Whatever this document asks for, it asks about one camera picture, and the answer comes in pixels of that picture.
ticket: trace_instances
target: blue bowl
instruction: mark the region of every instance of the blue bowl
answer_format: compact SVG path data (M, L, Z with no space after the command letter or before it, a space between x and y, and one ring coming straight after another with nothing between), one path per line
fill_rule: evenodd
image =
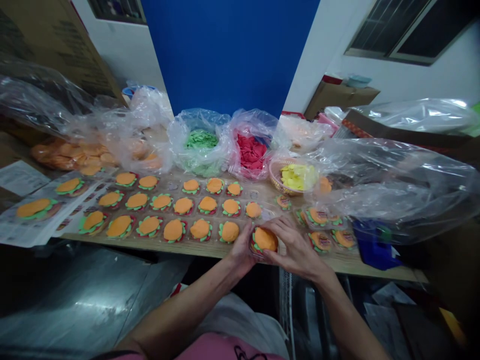
M132 96L134 96L135 92L137 91L137 89L140 88L140 86L129 86L129 87L125 87L121 93L124 94L124 95L127 95L130 100L132 99ZM152 90L156 90L157 88L154 87L154 86L149 86L150 89Z

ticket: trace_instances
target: small basket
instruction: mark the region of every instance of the small basket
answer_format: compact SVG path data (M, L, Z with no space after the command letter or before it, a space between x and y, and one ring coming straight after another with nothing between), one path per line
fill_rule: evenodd
M278 160L272 160L270 165L268 166L268 171L270 172L270 181L272 185L277 189L279 192L285 195L290 196L300 196L304 194L304 191L301 190L294 190L288 186L285 186L281 180L281 169L285 165L291 164L298 164L294 158L283 158Z

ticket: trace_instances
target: pink shirt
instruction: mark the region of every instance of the pink shirt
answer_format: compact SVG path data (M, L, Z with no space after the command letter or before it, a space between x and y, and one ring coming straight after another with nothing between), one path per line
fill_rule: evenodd
M97 356L102 360L144 360L138 353L112 353ZM285 360L275 354L263 354L235 336L207 332L185 349L175 360Z

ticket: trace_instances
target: blue plastic container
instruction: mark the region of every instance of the blue plastic container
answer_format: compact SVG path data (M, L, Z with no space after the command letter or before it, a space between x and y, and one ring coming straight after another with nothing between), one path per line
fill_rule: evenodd
M366 88L371 81L371 77L353 75L348 78L346 85L351 88Z
M121 91L122 94L124 95L127 95L130 100L132 100L132 97L134 96L135 92L137 91L137 89L140 88L140 86L129 86L129 87L125 87L123 88L123 90ZM152 90L156 90L157 88L154 87L154 86L149 86L150 89Z
M353 232L358 242L361 260L373 268L388 270L403 265L392 257L392 245L386 243L391 233L385 224L377 221L354 221Z

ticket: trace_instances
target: yellow gummy pieces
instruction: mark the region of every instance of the yellow gummy pieces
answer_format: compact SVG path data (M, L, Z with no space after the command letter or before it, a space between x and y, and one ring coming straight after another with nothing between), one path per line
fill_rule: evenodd
M290 164L281 168L281 182L293 190L308 190L315 183L316 171L312 165Z

